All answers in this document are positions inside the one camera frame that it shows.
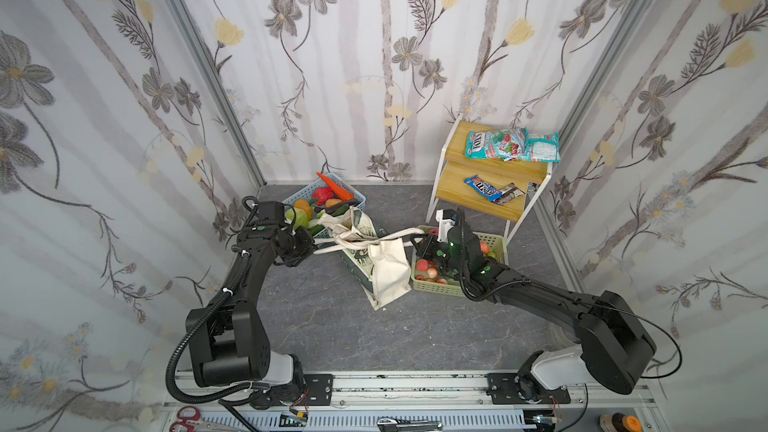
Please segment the cream canvas grocery bag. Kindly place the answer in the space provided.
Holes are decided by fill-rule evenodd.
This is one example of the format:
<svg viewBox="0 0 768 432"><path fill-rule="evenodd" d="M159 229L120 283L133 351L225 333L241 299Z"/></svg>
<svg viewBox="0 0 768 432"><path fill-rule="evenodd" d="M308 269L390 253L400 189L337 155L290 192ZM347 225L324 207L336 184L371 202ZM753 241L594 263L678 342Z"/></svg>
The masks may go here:
<svg viewBox="0 0 768 432"><path fill-rule="evenodd" d="M338 217L324 213L312 223L323 226L328 233L315 240L316 253L340 253L373 309L382 309L411 290L411 265L405 249L413 240L424 238L425 231L410 227L382 233L355 206Z"/></svg>

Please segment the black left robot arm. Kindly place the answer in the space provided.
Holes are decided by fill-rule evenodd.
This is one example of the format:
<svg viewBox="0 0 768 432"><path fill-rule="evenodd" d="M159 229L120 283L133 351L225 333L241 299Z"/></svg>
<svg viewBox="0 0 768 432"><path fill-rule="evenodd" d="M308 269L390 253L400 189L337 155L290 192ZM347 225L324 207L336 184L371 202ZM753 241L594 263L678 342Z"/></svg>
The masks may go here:
<svg viewBox="0 0 768 432"><path fill-rule="evenodd" d="M300 360L272 350L258 299L271 267L295 267L312 255L312 235L286 217L294 210L287 204L247 196L242 205L247 216L223 285L206 307L189 312L166 368L167 392L183 404L249 391L248 401L264 408L299 399L307 390Z"/></svg>

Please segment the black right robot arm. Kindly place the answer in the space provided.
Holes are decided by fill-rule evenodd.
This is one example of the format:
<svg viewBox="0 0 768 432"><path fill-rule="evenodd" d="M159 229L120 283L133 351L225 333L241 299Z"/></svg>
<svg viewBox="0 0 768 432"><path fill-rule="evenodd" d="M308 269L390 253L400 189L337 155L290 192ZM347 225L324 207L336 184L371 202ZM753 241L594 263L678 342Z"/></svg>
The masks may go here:
<svg viewBox="0 0 768 432"><path fill-rule="evenodd" d="M648 379L658 347L647 331L650 320L635 314L620 295L598 296L549 285L525 276L483 252L462 210L452 211L446 233L409 234L415 256L436 267L473 302L520 308L559 326L575 338L559 351L532 353L512 380L514 395L537 403L570 385L596 382L631 394Z"/></svg>

